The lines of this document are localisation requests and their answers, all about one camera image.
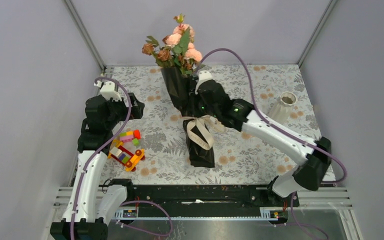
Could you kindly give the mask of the cream ribbon with gold text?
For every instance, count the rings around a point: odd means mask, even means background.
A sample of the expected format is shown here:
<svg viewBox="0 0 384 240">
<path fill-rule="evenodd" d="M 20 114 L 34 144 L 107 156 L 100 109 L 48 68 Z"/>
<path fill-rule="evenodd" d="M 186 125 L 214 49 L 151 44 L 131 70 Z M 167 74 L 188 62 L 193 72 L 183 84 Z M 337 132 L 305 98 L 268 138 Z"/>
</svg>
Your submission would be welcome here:
<svg viewBox="0 0 384 240">
<path fill-rule="evenodd" d="M 226 127 L 214 116 L 183 116 L 182 119 L 189 120 L 186 124 L 186 134 L 189 139 L 204 150 L 210 150 L 215 143 L 212 134 L 206 128 L 207 125 L 218 133 L 224 133 L 226 131 Z"/>
</svg>

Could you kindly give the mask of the peach flower bouquet black wrap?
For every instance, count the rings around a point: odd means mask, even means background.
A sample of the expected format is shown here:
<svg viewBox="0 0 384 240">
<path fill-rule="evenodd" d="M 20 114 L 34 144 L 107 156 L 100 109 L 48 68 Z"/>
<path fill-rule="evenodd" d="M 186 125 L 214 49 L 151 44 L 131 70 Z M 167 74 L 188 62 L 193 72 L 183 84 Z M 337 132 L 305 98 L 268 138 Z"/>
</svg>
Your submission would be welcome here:
<svg viewBox="0 0 384 240">
<path fill-rule="evenodd" d="M 141 52 L 152 56 L 160 67 L 166 90 L 173 106 L 182 117 L 189 117 L 189 80 L 195 79 L 193 72 L 202 61 L 202 53 L 195 48 L 195 30 L 185 23 L 185 15 L 174 16 L 176 27 L 161 42 L 148 36 Z M 215 154 L 213 147 L 205 150 L 191 141 L 186 127 L 190 120 L 183 120 L 186 146 L 190 164 L 196 168 L 213 168 Z"/>
</svg>

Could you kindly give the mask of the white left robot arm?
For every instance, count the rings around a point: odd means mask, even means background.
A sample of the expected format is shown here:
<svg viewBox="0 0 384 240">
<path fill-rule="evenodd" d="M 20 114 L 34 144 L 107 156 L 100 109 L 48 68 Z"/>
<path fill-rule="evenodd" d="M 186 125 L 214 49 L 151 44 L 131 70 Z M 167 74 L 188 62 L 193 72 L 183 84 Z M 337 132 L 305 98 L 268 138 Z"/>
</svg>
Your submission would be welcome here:
<svg viewBox="0 0 384 240">
<path fill-rule="evenodd" d="M 119 204 L 128 206 L 135 200 L 129 187 L 110 186 L 97 205 L 100 177 L 111 142 L 113 129 L 121 121 L 141 119 L 144 103 L 128 93 L 128 103 L 102 95 L 85 102 L 85 119 L 77 140 L 78 162 L 73 190 L 61 221 L 54 221 L 50 235 L 55 240 L 106 240 L 108 228 Z"/>
</svg>

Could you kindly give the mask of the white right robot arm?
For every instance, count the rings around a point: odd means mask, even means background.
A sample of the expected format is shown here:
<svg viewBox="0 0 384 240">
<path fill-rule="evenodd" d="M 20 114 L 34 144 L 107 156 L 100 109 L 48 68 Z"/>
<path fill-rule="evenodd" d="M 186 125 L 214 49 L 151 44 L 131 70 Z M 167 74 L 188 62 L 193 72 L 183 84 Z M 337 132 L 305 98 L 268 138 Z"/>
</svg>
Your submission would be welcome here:
<svg viewBox="0 0 384 240">
<path fill-rule="evenodd" d="M 266 198 L 271 205 L 281 205 L 293 192 L 317 191 L 322 185 L 332 162 L 328 156 L 331 152 L 328 138 L 313 139 L 275 122 L 250 102 L 231 99 L 213 79 L 193 81 L 189 95 L 194 97 L 197 113 L 214 117 L 227 128 L 266 141 L 296 163 L 293 170 L 270 182 Z"/>
</svg>

